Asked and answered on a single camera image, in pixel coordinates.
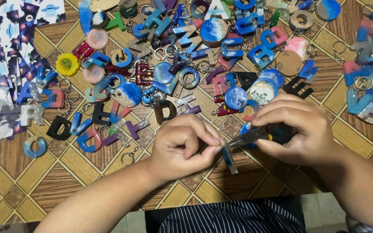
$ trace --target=left hand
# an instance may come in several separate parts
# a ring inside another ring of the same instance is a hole
[[[208,144],[201,154],[198,138]],[[184,114],[162,123],[146,161],[154,178],[166,182],[209,167],[221,150],[220,133],[195,114]]]

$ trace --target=right hand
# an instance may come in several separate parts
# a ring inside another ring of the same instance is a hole
[[[253,126],[283,122],[298,133],[285,145],[269,140],[255,144],[265,153],[294,165],[320,165],[329,161],[338,144],[333,140],[326,109],[291,94],[279,94],[262,107]]]

